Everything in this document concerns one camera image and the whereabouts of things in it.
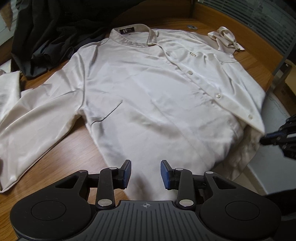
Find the cream satin shirt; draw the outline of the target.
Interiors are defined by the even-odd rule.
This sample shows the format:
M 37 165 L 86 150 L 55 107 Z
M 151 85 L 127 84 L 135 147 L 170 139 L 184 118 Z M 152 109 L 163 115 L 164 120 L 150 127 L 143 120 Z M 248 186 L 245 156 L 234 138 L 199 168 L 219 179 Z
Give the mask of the cream satin shirt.
M 264 135 L 264 90 L 232 54 L 203 36 L 143 24 L 81 47 L 45 83 L 1 106 L 1 192 L 53 148 L 79 117 L 108 166 L 129 159 L 126 193 L 170 200 L 159 164 L 235 179 Z

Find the black cloth garment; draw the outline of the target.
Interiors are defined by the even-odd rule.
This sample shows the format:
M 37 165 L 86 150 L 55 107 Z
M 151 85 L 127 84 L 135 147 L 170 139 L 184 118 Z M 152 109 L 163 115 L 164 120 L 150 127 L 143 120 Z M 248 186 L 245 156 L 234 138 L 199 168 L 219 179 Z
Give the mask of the black cloth garment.
M 28 79 L 68 60 L 83 45 L 104 38 L 112 20 L 135 1 L 17 1 L 11 69 Z

